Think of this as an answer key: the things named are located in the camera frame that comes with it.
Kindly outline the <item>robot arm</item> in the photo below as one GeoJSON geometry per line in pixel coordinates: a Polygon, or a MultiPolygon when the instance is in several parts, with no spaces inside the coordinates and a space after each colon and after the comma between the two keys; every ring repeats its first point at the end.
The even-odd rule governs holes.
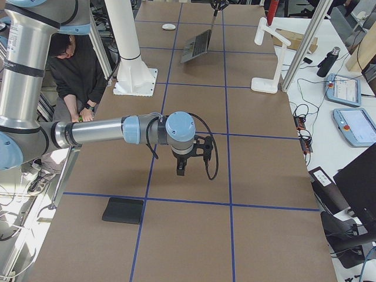
{"type": "Polygon", "coordinates": [[[53,34],[89,35],[102,69],[110,72],[89,1],[7,1],[5,12],[11,27],[1,83],[1,169],[18,167],[56,149],[124,139],[133,144],[169,145],[177,174],[183,175],[187,159],[198,147],[194,120],[186,112],[81,123],[37,121],[53,34]]]}

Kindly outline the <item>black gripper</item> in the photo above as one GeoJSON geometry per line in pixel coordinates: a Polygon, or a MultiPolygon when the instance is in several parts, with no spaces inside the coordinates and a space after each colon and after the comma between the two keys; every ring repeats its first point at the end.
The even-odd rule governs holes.
{"type": "Polygon", "coordinates": [[[178,150],[175,147],[172,148],[173,156],[177,159],[176,173],[178,176],[185,175],[185,169],[188,158],[192,157],[195,152],[192,147],[185,150],[178,150]]]}
{"type": "Polygon", "coordinates": [[[210,4],[214,10],[223,10],[230,5],[230,2],[229,0],[211,0],[210,4]]]}

